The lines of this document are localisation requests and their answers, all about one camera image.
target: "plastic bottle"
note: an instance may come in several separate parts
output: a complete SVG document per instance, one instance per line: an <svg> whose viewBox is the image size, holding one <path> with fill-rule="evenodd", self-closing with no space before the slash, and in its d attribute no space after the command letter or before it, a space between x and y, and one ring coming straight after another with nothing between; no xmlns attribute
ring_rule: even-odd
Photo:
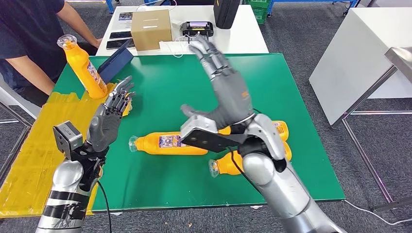
<svg viewBox="0 0 412 233"><path fill-rule="evenodd" d="M181 142L180 132L150 133L144 137L132 136L129 149L134 152L142 150L148 154L203 155L205 149L186 145Z"/></svg>
<svg viewBox="0 0 412 233"><path fill-rule="evenodd" d="M288 129L288 125L286 125L286 122L283 120L273 120L272 123L274 124L277 131L279 132L280 139L282 139L282 141L286 141L289 137L289 129ZM219 130L219 133L225 134L225 135L229 135L230 132L231 132L230 126Z"/></svg>
<svg viewBox="0 0 412 233"><path fill-rule="evenodd" d="M66 53L67 63L71 66L80 82L93 99L101 99L107 94L107 86L89 60L86 51L77 45L73 35L63 35L57 40L58 46Z"/></svg>
<svg viewBox="0 0 412 233"><path fill-rule="evenodd" d="M290 161L292 159L291 148L285 141L283 141L283 146L285 147L285 157ZM239 168L243 171L242 157L240 154L238 154L237 150L233 151L233 159L235 160ZM219 174L240 174L240 171L232 161L232 153L230 152L218 160L209 160L209 171L212 177L217 177Z"/></svg>

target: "person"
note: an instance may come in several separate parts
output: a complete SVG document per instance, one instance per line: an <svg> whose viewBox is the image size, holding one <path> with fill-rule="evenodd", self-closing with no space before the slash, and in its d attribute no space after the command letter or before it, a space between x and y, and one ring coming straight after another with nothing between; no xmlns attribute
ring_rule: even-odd
<svg viewBox="0 0 412 233"><path fill-rule="evenodd" d="M64 0L0 0L0 73L18 94L41 107L52 93L66 56L57 45L63 29L58 17L88 43L95 55L96 39L79 14Z"/></svg>

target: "cardboard box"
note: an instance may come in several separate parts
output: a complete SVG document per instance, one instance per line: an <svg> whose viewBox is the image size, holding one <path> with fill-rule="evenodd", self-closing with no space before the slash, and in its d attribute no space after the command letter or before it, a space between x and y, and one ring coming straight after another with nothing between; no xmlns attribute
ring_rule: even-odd
<svg viewBox="0 0 412 233"><path fill-rule="evenodd" d="M160 49L159 41L172 40L169 11L134 12L131 33L138 51Z"/></svg>

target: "white cable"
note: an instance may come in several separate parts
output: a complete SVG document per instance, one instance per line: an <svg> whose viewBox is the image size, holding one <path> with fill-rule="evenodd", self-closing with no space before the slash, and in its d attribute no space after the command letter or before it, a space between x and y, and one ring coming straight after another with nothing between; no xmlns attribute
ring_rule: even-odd
<svg viewBox="0 0 412 233"><path fill-rule="evenodd" d="M160 1L164 1L164 0L157 0L157 1L151 1L151 2L148 2L148 3L144 3L144 4L142 4L142 5L137 6L137 8L136 8L136 10L135 10L135 11L137 11L137 10L139 9L139 7L141 7L141 6L145 6L145 5L153 4L153 3L156 3L156 2L160 2ZM176 2L176 0L173 0L173 1L174 1L174 6L173 6L173 8L171 8L169 11L174 10L174 9L176 8L176 6L177 6L177 2Z"/></svg>
<svg viewBox="0 0 412 233"><path fill-rule="evenodd" d="M384 221L386 224L391 225L391 226L396 225L396 224L399 224L399 223L402 223L402 222L412 221L412 218L409 218L409 219L401 220L401 221L398 221L398 222L390 223L390 222L384 220L381 216L379 216L379 215L377 215L377 214L375 214L375 213L373 213L373 212L371 212L371 211L369 211L369 210L365 210L365 209L359 208L359 207L355 206L354 204L350 203L350 202L347 201L347 200L343 200L343 201L346 202L346 203L348 203L349 205L355 207L355 208L358 209L358 210L361 210L361 211L364 211L364 212L367 212L367 213L370 213L370 214L375 215L375 216L378 217L380 220Z"/></svg>
<svg viewBox="0 0 412 233"><path fill-rule="evenodd" d="M181 42L180 39L181 39L181 38L185 38L185 37L195 39L198 35L199 35L199 33L197 33L197 34L195 35L195 37L192 37L192 36L189 36L189 35L184 35L184 36L180 36L180 37L176 38L174 41L175 41L175 42L178 42L178 41ZM167 43L165 43L165 44L166 44L166 46L169 48L170 52L173 53L173 51L172 51L172 49L169 47L169 45L168 45ZM176 55L176 53L174 53L174 54L172 54L173 57L176 57L176 58L181 58L181 57L183 57L184 48L183 48L183 46L182 46L182 43L180 43L180 47L182 48L182 54Z"/></svg>

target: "bottle label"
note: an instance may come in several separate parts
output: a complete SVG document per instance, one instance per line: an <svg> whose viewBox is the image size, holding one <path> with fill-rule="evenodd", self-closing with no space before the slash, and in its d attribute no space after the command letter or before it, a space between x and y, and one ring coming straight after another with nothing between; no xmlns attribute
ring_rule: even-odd
<svg viewBox="0 0 412 233"><path fill-rule="evenodd" d="M159 147L185 147L179 135L163 135L159 137Z"/></svg>
<svg viewBox="0 0 412 233"><path fill-rule="evenodd" d="M89 71L91 77L94 79L94 81L97 83L97 85L99 86L99 88L103 91L106 92L106 85L103 82L102 78L100 77L99 73L97 72L96 68L94 67L94 65L89 62L89 64L87 65L87 70Z"/></svg>
<svg viewBox="0 0 412 233"><path fill-rule="evenodd" d="M283 133L283 132L284 132L283 127L282 127L282 125L281 125L279 122L275 122L275 123L273 123L273 124L275 125L275 127L276 127L276 129L277 129L277 131L278 131L279 133Z"/></svg>

